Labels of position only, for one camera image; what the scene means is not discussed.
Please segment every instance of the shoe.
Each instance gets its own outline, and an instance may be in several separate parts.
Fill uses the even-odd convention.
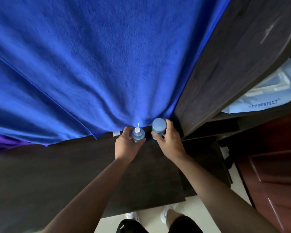
[[[140,223],[138,214],[136,212],[129,212],[125,214],[126,219],[135,220]]]
[[[162,220],[162,222],[163,222],[164,224],[166,224],[167,212],[168,212],[168,210],[170,210],[170,209],[172,209],[172,210],[175,211],[175,209],[174,209],[174,207],[173,207],[172,205],[166,205],[166,206],[164,207],[163,211],[161,212],[161,220]]]

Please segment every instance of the hand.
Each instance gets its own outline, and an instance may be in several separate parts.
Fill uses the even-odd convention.
[[[172,121],[169,119],[165,120],[167,123],[166,134],[163,135],[165,139],[155,132],[151,132],[151,134],[156,138],[157,143],[162,149],[164,155],[174,162],[177,158],[185,156],[186,152],[178,131],[173,127]]]
[[[123,133],[115,142],[115,159],[123,159],[130,163],[136,157],[140,147],[145,142],[145,138],[135,143],[131,136],[134,127],[125,127]]]

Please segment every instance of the blue jar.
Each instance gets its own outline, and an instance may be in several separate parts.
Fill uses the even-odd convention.
[[[157,118],[153,121],[152,123],[152,131],[157,133],[160,136],[163,136],[165,130],[166,130],[167,124],[166,121],[164,119],[161,118]]]
[[[145,131],[139,127],[140,123],[138,123],[138,127],[136,127],[133,131],[132,131],[132,138],[134,139],[134,141],[137,143],[138,141],[142,140],[145,136]]]

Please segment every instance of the white tile floor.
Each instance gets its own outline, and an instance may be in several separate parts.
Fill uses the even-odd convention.
[[[235,164],[233,164],[229,172],[233,180],[231,189],[250,204],[250,200],[244,189],[244,185],[242,184]],[[168,232],[166,225],[163,224],[160,219],[162,209],[163,207],[157,207],[137,212],[140,222],[150,233]],[[186,198],[185,202],[179,203],[176,210],[192,218],[203,232],[220,232],[205,205],[198,196]],[[123,219],[125,219],[124,214],[103,218],[100,220],[95,233],[115,233],[120,221]]]

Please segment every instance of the forearm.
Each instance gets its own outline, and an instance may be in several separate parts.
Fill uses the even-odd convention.
[[[115,159],[50,222],[43,233],[93,233],[128,165],[125,160]]]
[[[173,162],[189,180],[222,233],[279,232],[254,208],[190,156],[177,157]]]

